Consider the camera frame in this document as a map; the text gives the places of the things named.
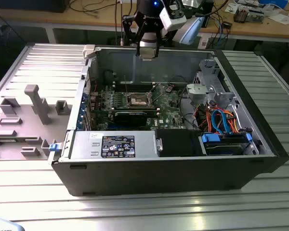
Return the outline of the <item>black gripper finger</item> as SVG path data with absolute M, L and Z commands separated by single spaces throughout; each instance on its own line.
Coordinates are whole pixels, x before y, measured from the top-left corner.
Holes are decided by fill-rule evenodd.
M 131 26 L 135 22 L 138 25 L 136 33 L 131 31 Z M 122 17 L 122 25 L 129 42 L 136 44 L 136 56 L 140 56 L 140 42 L 143 38 L 147 26 L 146 16 L 143 14 L 136 14 L 134 16 L 124 15 Z
M 174 37 L 174 31 L 166 31 L 162 24 L 153 23 L 153 32 L 156 35 L 156 49 L 154 53 L 154 58 L 158 57 L 160 46 L 169 46 L 172 43 Z

